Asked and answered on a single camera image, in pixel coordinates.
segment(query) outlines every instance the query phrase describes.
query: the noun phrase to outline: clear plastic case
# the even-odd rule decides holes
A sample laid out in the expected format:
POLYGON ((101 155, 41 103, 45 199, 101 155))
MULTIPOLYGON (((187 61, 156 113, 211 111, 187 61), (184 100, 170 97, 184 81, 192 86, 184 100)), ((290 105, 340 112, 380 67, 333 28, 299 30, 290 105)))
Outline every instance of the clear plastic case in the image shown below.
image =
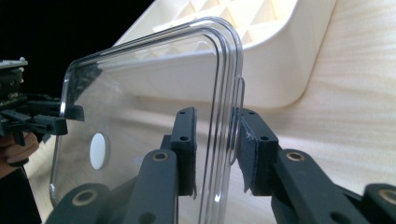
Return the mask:
POLYGON ((172 132, 177 111, 194 106, 197 197, 179 197, 179 222, 222 223, 239 122, 233 111, 244 92, 242 61, 234 28, 203 18, 72 62, 61 115, 74 119, 67 121, 69 134, 56 139, 53 205, 82 184, 114 189, 137 176, 143 157, 172 132), (103 151, 92 152, 92 141, 102 142, 103 151))

